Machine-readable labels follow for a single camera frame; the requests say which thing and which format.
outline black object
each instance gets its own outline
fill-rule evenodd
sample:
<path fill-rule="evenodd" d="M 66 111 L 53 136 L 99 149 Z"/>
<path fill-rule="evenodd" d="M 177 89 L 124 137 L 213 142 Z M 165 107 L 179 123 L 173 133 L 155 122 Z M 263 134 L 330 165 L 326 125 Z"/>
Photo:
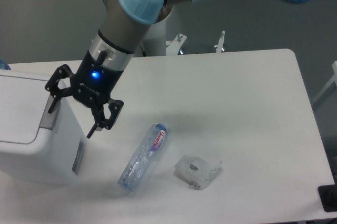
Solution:
<path fill-rule="evenodd" d="M 326 212 L 337 211 L 337 185 L 319 186 L 318 192 L 320 194 L 321 202 Z"/>
<path fill-rule="evenodd" d="M 334 222 L 337 221 L 337 218 L 331 219 L 329 222 L 327 222 L 326 224 L 333 224 Z"/>
<path fill-rule="evenodd" d="M 110 98 L 110 93 L 123 71 L 113 71 L 105 68 L 102 64 L 106 57 L 107 51 L 101 51 L 97 61 L 95 61 L 88 51 L 76 74 L 71 71 L 67 64 L 64 64 L 56 69 L 45 86 L 45 89 L 54 98 L 48 110 L 49 113 L 54 112 L 60 99 L 66 96 L 73 96 L 74 99 L 91 109 L 95 124 L 87 135 L 88 138 L 91 137 L 95 130 L 100 131 L 102 128 L 110 130 L 124 105 L 123 101 Z M 70 78 L 71 86 L 60 89 L 58 83 L 60 79 L 65 78 Z M 105 118 L 103 107 L 106 103 L 108 103 L 108 108 L 111 112 L 108 119 Z"/>

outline metal bracket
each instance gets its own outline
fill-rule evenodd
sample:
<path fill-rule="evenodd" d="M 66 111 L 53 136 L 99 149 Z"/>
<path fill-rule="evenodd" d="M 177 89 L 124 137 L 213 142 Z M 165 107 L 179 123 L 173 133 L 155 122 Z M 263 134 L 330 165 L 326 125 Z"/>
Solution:
<path fill-rule="evenodd" d="M 337 61 L 332 64 L 334 75 L 321 88 L 318 94 L 313 98 L 311 107 L 315 111 L 321 104 L 337 89 Z"/>
<path fill-rule="evenodd" d="M 187 36 L 180 33 L 173 41 L 166 41 L 166 45 L 168 45 L 166 48 L 166 55 L 178 55 L 186 40 Z"/>

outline gray floor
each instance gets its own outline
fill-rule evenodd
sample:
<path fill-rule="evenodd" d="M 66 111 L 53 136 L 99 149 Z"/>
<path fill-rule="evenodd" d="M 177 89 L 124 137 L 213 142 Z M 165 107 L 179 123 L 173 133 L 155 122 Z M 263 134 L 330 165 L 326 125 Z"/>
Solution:
<path fill-rule="evenodd" d="M 337 0 L 203 0 L 175 7 L 167 37 L 188 36 L 186 53 L 213 51 L 221 30 L 232 51 L 289 48 L 309 98 L 337 61 Z M 80 60 L 105 16 L 102 0 L 0 0 L 0 57 L 8 63 Z M 315 113 L 329 155 L 337 155 L 337 92 Z"/>

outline clear plastic packaging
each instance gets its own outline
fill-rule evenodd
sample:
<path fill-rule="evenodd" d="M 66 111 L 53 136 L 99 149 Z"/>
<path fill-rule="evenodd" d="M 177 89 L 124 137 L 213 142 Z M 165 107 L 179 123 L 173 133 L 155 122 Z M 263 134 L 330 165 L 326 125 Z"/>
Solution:
<path fill-rule="evenodd" d="M 190 188 L 203 190 L 218 174 L 222 161 L 209 164 L 200 157 L 184 155 L 175 165 L 177 172 L 189 183 Z"/>
<path fill-rule="evenodd" d="M 167 138 L 166 128 L 166 125 L 162 123 L 151 128 L 147 136 L 133 153 L 118 180 L 118 184 L 122 185 L 128 191 L 136 190 L 150 164 L 156 156 L 162 152 L 163 144 Z"/>

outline white tabletop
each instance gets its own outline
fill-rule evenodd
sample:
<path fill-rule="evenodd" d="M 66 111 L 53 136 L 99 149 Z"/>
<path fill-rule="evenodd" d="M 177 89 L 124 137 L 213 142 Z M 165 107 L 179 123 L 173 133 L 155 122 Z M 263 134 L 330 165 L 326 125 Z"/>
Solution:
<path fill-rule="evenodd" d="M 64 62 L 12 64 L 51 74 Z M 66 62 L 73 71 L 79 61 Z M 125 102 L 88 141 L 79 182 L 53 186 L 0 172 L 0 223 L 272 223 L 333 218 L 317 187 L 333 184 L 294 54 L 289 50 L 131 60 L 112 92 Z M 68 98 L 85 133 L 90 110 Z M 171 130 L 135 195 L 116 182 L 153 123 Z M 174 175 L 184 155 L 223 161 L 202 191 Z"/>

